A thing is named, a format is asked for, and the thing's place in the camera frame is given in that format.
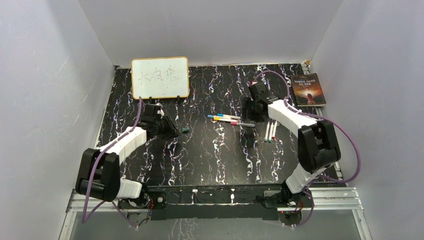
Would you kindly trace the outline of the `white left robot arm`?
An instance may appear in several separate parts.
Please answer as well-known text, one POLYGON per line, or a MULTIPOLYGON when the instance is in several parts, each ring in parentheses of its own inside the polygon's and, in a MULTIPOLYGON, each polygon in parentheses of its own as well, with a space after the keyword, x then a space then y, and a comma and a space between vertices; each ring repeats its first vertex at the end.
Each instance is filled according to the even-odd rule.
POLYGON ((149 194, 143 191, 141 182, 121 178, 120 166, 149 140, 168 140, 180 134, 160 105, 146 104, 139 109, 136 122, 122 134, 100 148, 88 148, 83 152, 76 192, 105 202, 129 199, 135 207, 144 208, 149 203, 149 194))

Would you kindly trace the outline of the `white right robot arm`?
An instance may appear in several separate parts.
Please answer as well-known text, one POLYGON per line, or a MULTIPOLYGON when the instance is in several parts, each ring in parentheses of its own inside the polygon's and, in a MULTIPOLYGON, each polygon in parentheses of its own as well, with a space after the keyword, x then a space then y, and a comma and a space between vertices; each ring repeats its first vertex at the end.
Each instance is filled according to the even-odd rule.
POLYGON ((341 158, 334 125, 328 120, 303 115, 287 99, 272 94, 264 83, 254 83, 248 89, 250 97, 242 101, 242 119, 258 123, 275 120, 297 138, 296 168, 282 183, 279 193, 264 196, 262 200, 295 207, 304 190, 341 158))

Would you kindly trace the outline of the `red white marker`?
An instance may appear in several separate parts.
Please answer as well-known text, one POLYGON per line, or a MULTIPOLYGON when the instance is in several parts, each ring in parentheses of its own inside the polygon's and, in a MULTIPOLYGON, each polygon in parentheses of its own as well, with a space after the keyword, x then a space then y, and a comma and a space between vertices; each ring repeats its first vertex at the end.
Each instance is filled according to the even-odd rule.
POLYGON ((277 128, 277 126, 278 126, 278 122, 277 122, 277 121, 275 121, 275 122, 273 123, 272 131, 271 131, 271 135, 270 135, 270 138, 271 138, 272 140, 275 138, 275 135, 276 135, 276 128, 277 128))

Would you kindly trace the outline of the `pink capped marker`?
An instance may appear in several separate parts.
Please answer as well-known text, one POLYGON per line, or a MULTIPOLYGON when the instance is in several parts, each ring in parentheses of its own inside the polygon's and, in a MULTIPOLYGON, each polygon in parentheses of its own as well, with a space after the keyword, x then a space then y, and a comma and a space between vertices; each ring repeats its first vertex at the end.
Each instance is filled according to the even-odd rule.
POLYGON ((249 127, 249 128, 255 128, 256 125, 253 123, 243 123, 243 122, 231 122, 230 123, 233 126, 240 126, 240 127, 249 127))

